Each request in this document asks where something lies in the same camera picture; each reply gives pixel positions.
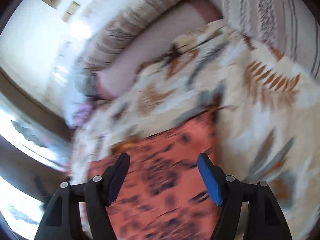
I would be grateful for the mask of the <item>striped floral bedsheet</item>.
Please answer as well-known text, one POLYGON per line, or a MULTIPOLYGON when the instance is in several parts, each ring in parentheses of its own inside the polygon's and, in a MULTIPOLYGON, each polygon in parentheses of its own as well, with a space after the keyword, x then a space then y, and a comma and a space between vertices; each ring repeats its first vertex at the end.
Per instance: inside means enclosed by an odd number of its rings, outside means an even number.
POLYGON ((302 0, 208 0, 228 24, 301 64, 319 80, 319 23, 302 0))

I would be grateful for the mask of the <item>cream leaf-print blanket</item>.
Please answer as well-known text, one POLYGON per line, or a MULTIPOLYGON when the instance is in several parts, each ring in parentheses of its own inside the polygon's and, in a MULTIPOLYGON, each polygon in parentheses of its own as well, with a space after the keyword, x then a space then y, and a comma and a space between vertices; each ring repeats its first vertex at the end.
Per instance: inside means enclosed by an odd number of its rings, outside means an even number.
POLYGON ((217 114, 226 174, 266 181, 293 239, 319 239, 319 85, 302 66, 223 20, 177 37, 176 55, 144 67, 133 86, 76 131, 72 184, 122 151, 203 112, 217 114))

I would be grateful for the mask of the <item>orange floral garment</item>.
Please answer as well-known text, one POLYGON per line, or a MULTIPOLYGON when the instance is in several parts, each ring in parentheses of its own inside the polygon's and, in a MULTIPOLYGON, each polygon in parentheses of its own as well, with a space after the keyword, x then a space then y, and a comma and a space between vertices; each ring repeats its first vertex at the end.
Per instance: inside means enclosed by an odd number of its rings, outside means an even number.
POLYGON ((118 239, 209 239, 219 208, 197 168, 205 153, 219 165, 217 114, 203 112, 128 149, 130 168, 107 208, 118 239))

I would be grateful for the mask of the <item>pink bolster pillow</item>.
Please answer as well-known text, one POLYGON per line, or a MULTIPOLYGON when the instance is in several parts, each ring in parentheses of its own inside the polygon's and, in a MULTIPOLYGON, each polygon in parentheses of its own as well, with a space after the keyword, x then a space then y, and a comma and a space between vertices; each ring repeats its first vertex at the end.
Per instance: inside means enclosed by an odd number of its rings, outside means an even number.
POLYGON ((139 66, 166 53, 171 42, 206 23, 221 19, 221 13, 207 0, 186 0, 172 7, 140 33, 96 78, 98 95, 112 100, 134 83, 139 66))

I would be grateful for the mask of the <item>purple small cloth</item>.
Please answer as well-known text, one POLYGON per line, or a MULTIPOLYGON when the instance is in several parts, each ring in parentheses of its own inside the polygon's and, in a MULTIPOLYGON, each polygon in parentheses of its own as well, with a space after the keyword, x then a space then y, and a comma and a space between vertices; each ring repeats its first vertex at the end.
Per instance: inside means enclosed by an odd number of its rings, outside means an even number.
POLYGON ((72 125, 74 127, 82 126, 91 116, 94 106, 91 102, 79 105, 78 110, 72 115, 72 125))

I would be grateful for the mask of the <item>striped beige pillow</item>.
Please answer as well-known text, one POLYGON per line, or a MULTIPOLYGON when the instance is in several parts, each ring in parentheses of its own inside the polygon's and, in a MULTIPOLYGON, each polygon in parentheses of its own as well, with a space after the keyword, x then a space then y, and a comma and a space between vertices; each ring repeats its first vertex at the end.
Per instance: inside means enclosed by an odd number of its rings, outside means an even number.
POLYGON ((87 42, 82 67, 95 73, 118 55, 154 20, 182 0, 133 0, 87 42))

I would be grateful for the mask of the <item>grey blue floral cloth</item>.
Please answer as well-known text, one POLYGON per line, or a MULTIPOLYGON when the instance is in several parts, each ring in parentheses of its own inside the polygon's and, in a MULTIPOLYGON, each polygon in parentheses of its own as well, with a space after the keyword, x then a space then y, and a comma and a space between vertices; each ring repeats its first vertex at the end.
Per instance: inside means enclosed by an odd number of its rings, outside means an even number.
POLYGON ((66 86, 63 90, 63 117, 69 127, 72 125, 72 115, 79 105, 99 98, 95 87, 95 75, 86 72, 83 67, 83 58, 78 57, 68 74, 66 86))

